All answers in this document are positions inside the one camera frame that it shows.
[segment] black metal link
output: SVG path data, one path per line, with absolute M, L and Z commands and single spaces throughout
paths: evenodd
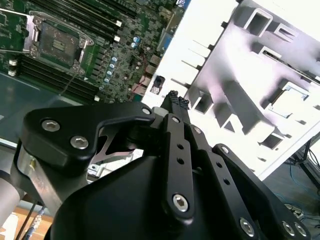
M 310 240 L 311 235 L 287 207 L 258 179 L 258 177 L 227 146 L 216 145 L 212 151 L 220 155 L 240 192 L 245 205 L 268 239 Z M 298 224 L 305 231 L 303 236 L 296 227 Z
M 37 109 L 24 118 L 21 142 L 28 153 L 53 168 L 67 175 L 80 175 L 96 154 L 102 127 L 150 125 L 154 119 L 155 114 L 141 102 Z M 44 130 L 45 120 L 58 122 L 60 129 Z M 85 137 L 87 148 L 74 148 L 71 145 L 74 136 Z
M 229 220 L 228 231 L 234 239 L 258 240 L 260 232 L 252 220 L 245 203 L 243 202 L 236 184 L 221 156 L 213 153 L 204 133 L 196 126 L 187 127 L 187 139 L 190 141 L 192 161 L 197 162 L 204 176 L 212 184 L 217 198 L 223 202 L 226 218 Z M 248 233 L 241 227 L 241 220 L 251 225 Z
M 164 129 L 164 194 L 165 212 L 175 220 L 176 226 L 190 225 L 193 221 L 194 186 L 190 144 L 185 140 L 184 123 L 174 114 L 167 114 L 163 120 Z M 181 206 L 174 204 L 175 195 L 181 195 Z
M 170 91 L 163 100 L 161 108 L 166 109 L 170 114 L 178 116 L 185 124 L 190 124 L 188 106 L 189 100 L 178 97 L 177 91 Z

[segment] circuit board component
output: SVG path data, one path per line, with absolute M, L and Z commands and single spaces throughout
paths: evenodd
M 84 104 L 141 99 L 150 82 L 141 79 L 152 78 L 168 47 L 159 47 L 163 34 L 174 35 L 184 12 L 175 0 L 0 4 L 0 71 Z

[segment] cable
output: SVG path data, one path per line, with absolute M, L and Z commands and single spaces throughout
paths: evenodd
M 32 220 L 29 229 L 26 231 L 26 233 L 24 234 L 22 240 L 29 240 L 32 236 L 32 234 L 34 233 L 35 230 L 37 230 L 37 228 L 39 227 L 41 220 L 42 220 L 42 216 L 45 213 L 45 206 L 43 206 L 41 208 L 41 210 L 37 213 L 37 215 L 34 217 L 34 219 Z
M 314 221 L 320 221 L 320 218 L 313 218 L 313 217 L 309 217 L 308 215 L 304 215 L 302 218 L 301 218 L 301 221 L 302 220 L 306 220 L 306 219 L 309 219 L 309 220 L 314 220 Z
M 135 90 L 137 90 L 137 88 L 141 87 L 142 84 L 146 81 L 146 78 L 147 78 L 147 76 L 146 76 L 146 73 L 147 73 L 147 60 L 146 60 L 146 56 L 145 56 L 144 54 L 142 54 L 141 57 L 143 58 L 143 67 L 144 67 L 143 76 L 144 76 L 144 78 L 143 78 L 142 82 L 140 82 L 140 83 L 132 90 L 132 95 L 131 95 L 131 97 L 130 97 L 130 101 L 132 101 L 132 99 L 133 99 L 133 96 L 134 96 L 134 94 L 135 94 Z
M 319 215 L 304 215 L 303 217 L 306 218 L 306 219 L 312 219 L 312 220 L 320 221 L 320 216 Z
M 318 167 L 320 168 L 320 164 L 318 162 L 317 156 L 314 154 L 314 152 L 311 149 L 309 149 L 309 153 L 310 153 L 310 157 L 313 160 L 313 162 L 315 162 L 318 165 Z
M 62 96 L 68 89 L 68 87 L 70 86 L 70 84 L 75 80 L 76 76 L 79 73 L 79 69 L 77 72 L 75 72 L 75 74 L 73 75 L 73 77 L 70 79 L 70 81 L 67 83 L 67 85 L 65 85 L 64 89 L 59 93 L 59 96 Z
M 293 180 L 293 182 L 302 187 L 307 193 L 309 193 L 310 195 L 312 195 L 315 199 L 319 200 L 319 196 L 315 195 L 313 192 L 311 192 L 309 189 L 307 189 L 304 185 L 302 185 L 301 183 L 297 182 L 296 179 L 294 178 L 294 173 L 293 173 L 293 169 L 292 166 L 290 166 L 290 176 L 291 179 Z
M 295 166 L 296 165 L 296 161 L 291 159 L 291 158 L 288 158 L 287 160 L 285 160 L 284 164 L 286 165 L 291 165 L 291 166 Z
M 305 150 L 303 153 L 303 159 L 302 159 L 301 163 L 304 163 L 307 160 L 308 152 L 310 150 L 311 140 L 312 140 L 312 138 L 309 141 L 307 141 L 305 144 Z
M 24 222 L 23 222 L 23 224 L 22 224 L 22 226 L 21 226 L 18 234 L 16 235 L 15 240 L 19 240 L 19 238 L 21 237 L 21 235 L 22 235 L 22 233 L 23 233 L 23 231 L 24 231 L 24 229 L 25 229 L 25 227 L 26 227 L 26 225 L 27 225 L 27 223 L 28 223 L 28 220 L 29 220 L 31 214 L 33 213 L 33 211 L 34 211 L 37 203 L 38 203 L 38 201 L 35 201 L 35 202 L 33 203 L 32 207 L 30 208 L 30 211 L 29 211 L 28 215 L 26 216 L 26 218 L 25 218 L 25 220 L 24 220 Z
M 300 209 L 303 213 L 305 213 L 305 211 L 303 210 L 303 208 L 302 208 L 299 204 L 293 203 L 293 202 L 289 202 L 288 200 L 286 200 L 286 199 L 285 199 L 281 194 L 279 194 L 279 193 L 274 192 L 273 194 L 276 195 L 276 196 L 278 196 L 279 198 L 281 198 L 281 199 L 283 200 L 283 202 L 282 202 L 283 204 L 292 205 L 292 206 Z
M 320 236 L 320 233 L 318 235 L 313 236 L 312 239 L 317 240 L 319 236 Z

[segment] ram slot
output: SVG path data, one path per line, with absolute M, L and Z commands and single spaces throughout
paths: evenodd
M 63 19 L 66 19 L 68 22 L 71 22 L 71 23 L 83 28 L 87 32 L 94 33 L 94 34 L 96 34 L 106 40 L 109 40 L 109 41 L 113 41 L 113 39 L 114 39 L 114 35 L 107 33 L 108 30 L 104 31 L 103 29 L 96 27 L 95 24 L 89 23 L 89 21 L 92 22 L 90 20 L 90 18 L 88 18 L 88 17 L 86 18 L 86 17 L 79 15 L 79 13 L 77 13 L 77 11 L 75 11 L 76 16 L 73 16 L 72 14 L 69 14 L 66 11 L 65 7 L 52 4 L 51 3 L 52 1 L 51 2 L 49 2 L 49 1 L 43 2 L 42 0 L 30 0 L 30 2 L 38 5 L 39 7 L 47 10 L 48 12 L 52 12 L 55 15 L 61 16 Z
M 28 57 L 22 57 L 20 61 L 20 76 L 30 78 L 32 82 L 45 85 L 57 93 L 62 92 L 73 78 L 73 76 Z M 98 90 L 97 87 L 74 78 L 67 87 L 65 94 L 82 102 L 91 103 Z
M 88 18 L 91 22 L 95 23 L 97 27 L 104 28 L 105 31 L 109 31 L 110 34 L 116 34 L 119 26 L 115 25 L 112 21 L 107 18 L 97 14 L 94 11 L 91 11 L 84 7 L 83 5 L 78 4 L 75 1 L 70 0 L 53 0 L 56 4 L 64 5 L 68 7 L 70 11 L 73 12 L 74 15 L 79 13 L 83 17 Z
M 114 8 L 115 10 L 118 10 L 120 13 L 123 13 L 129 17 L 137 17 L 137 13 L 135 11 L 114 0 L 101 0 L 101 2 L 105 3 L 106 5 L 109 5 L 110 7 Z
M 97 8 L 92 3 L 83 2 L 81 0 L 73 0 L 72 2 L 81 6 L 83 9 L 87 9 L 88 11 L 96 13 L 97 15 L 99 15 L 103 19 L 103 21 L 106 21 L 106 24 L 110 24 L 110 26 L 115 25 L 118 28 L 119 26 L 117 25 L 117 21 L 122 22 L 121 19 L 116 18 L 114 15 L 112 15 L 111 13 L 109 13 L 105 10 Z

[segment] floor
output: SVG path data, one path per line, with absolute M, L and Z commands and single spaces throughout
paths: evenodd
M 320 196 L 304 171 L 298 166 L 282 164 L 263 182 L 283 203 L 303 210 L 302 222 L 312 239 L 320 240 Z

